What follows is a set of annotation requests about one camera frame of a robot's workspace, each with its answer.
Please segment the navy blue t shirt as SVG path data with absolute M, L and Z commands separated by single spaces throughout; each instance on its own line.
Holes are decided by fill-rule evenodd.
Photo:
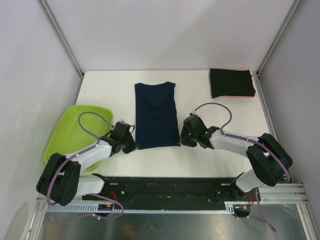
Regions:
M 137 83 L 135 88 L 135 141 L 139 149 L 179 145 L 175 83 Z

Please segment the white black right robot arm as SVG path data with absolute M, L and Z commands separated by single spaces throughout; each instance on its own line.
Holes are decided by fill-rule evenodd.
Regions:
M 236 177 L 231 184 L 231 196 L 242 201 L 249 191 L 267 185 L 275 186 L 283 176 L 289 177 L 293 160 L 280 143 L 269 133 L 251 137 L 223 132 L 219 127 L 206 127 L 196 114 L 183 121 L 179 143 L 188 147 L 218 149 L 247 158 L 251 169 Z

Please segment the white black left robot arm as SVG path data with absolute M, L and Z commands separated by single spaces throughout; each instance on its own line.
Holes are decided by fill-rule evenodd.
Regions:
M 100 200 L 107 199 L 111 188 L 105 184 L 104 179 L 96 175 L 81 176 L 81 173 L 119 152 L 128 154 L 135 151 L 138 145 L 132 136 L 132 127 L 124 121 L 118 121 L 96 143 L 67 155 L 54 153 L 36 184 L 36 191 L 46 196 L 51 206 L 66 206 L 74 198 L 89 194 L 94 194 Z

